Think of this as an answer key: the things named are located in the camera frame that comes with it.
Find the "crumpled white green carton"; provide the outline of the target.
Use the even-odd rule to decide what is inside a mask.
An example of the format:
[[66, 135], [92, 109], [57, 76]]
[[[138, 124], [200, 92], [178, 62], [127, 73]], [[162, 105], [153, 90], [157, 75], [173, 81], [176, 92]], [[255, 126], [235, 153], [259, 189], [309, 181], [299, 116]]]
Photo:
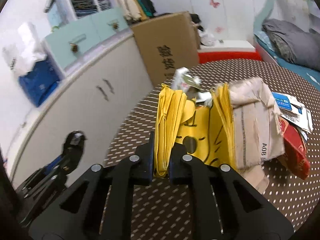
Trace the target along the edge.
[[196, 103], [203, 103], [212, 97], [209, 91], [202, 89], [200, 78], [192, 76], [190, 70], [185, 67], [175, 71], [170, 88], [182, 90], [187, 95], [187, 99], [194, 99]]

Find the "white plastic bag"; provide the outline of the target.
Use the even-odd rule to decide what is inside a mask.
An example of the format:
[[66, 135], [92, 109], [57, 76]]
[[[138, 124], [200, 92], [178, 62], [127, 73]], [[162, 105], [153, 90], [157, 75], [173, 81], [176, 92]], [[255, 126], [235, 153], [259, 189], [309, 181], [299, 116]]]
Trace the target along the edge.
[[25, 76], [37, 62], [47, 58], [35, 26], [30, 22], [1, 33], [1, 43], [1, 55], [15, 77]]

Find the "white wardrobe with butterflies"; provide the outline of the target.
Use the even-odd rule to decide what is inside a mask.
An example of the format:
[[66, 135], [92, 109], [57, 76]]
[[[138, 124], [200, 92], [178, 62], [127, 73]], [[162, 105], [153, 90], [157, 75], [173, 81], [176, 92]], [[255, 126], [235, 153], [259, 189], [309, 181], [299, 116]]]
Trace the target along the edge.
[[265, 0], [151, 0], [158, 14], [188, 11], [220, 40], [253, 42], [255, 16]]

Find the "brown cardboard box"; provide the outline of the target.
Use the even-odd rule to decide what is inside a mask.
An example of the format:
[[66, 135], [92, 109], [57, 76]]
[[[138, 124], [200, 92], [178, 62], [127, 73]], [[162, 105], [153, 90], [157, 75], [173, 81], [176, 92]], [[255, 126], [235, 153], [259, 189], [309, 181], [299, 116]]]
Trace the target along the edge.
[[199, 64], [197, 32], [189, 12], [159, 16], [131, 30], [154, 86], [172, 78], [179, 68]]

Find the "grey folded blanket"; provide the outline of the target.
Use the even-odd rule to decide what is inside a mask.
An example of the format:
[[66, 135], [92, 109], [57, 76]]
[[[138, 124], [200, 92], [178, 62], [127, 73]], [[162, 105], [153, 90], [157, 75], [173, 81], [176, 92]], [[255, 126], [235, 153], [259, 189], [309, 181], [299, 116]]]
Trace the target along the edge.
[[264, 20], [262, 29], [285, 61], [319, 71], [319, 34], [277, 19]]

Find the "white long cabinet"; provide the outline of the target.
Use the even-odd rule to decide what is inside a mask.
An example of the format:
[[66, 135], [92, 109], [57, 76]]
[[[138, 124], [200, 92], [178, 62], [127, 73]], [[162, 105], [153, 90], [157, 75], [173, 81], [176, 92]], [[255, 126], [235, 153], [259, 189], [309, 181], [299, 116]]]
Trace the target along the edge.
[[133, 32], [126, 29], [108, 39], [27, 116], [8, 152], [13, 187], [58, 157], [72, 131], [84, 132], [86, 141], [67, 184], [91, 165], [102, 164], [121, 124], [152, 88]]

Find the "blue white paper leaflets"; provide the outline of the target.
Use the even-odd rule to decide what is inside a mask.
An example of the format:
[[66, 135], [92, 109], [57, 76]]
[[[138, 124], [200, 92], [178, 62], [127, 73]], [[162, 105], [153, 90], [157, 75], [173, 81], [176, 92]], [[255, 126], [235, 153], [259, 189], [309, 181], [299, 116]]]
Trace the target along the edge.
[[313, 122], [310, 110], [289, 94], [272, 92], [281, 111], [281, 116], [290, 121], [306, 133], [313, 132]]

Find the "mint green drawer unit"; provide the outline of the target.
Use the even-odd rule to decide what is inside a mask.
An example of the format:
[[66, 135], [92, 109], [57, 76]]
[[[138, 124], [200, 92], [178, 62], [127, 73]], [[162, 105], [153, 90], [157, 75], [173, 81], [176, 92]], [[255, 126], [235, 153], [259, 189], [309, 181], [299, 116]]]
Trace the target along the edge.
[[129, 26], [119, 8], [85, 16], [44, 38], [48, 52], [61, 69], [66, 69], [86, 52]]

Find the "white bedside step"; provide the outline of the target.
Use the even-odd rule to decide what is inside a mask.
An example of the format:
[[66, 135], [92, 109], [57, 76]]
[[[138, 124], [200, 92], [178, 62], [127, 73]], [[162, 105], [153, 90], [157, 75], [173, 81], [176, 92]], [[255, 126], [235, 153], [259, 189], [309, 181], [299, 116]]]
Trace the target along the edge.
[[200, 45], [199, 53], [208, 52], [255, 52], [256, 49], [246, 40], [216, 40], [212, 46]]

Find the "red snack bag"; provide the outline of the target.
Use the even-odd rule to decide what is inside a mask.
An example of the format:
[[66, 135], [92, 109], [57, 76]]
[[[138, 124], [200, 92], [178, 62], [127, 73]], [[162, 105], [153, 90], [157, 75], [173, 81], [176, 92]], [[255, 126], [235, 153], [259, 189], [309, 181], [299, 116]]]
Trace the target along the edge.
[[307, 147], [304, 139], [295, 126], [279, 118], [281, 134], [284, 139], [285, 153], [278, 157], [281, 164], [292, 174], [306, 180], [310, 173], [310, 162], [307, 159]]

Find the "beige printed cloth bag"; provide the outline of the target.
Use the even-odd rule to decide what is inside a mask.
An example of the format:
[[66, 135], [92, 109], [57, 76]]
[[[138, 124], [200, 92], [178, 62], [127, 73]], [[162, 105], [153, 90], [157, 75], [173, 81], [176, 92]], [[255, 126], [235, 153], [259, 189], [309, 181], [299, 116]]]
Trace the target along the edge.
[[259, 77], [229, 86], [233, 107], [235, 166], [259, 193], [269, 179], [263, 171], [266, 161], [285, 153], [280, 127], [280, 109], [267, 84]]

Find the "hanging beige green clothes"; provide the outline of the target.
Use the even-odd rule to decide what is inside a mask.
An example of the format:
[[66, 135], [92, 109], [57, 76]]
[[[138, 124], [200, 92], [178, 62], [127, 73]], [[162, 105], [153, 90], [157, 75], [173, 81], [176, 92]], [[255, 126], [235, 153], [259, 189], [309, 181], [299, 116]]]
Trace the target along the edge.
[[150, 0], [116, 0], [127, 22], [136, 23], [153, 18], [156, 10]]

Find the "blue shopping bag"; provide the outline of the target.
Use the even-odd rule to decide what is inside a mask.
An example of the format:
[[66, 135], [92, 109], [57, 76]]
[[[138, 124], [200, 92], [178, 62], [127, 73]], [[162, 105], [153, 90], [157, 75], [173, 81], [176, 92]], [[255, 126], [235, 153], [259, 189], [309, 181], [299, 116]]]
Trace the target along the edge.
[[19, 85], [35, 107], [39, 107], [47, 100], [60, 81], [48, 57], [36, 62], [31, 71], [18, 78]]

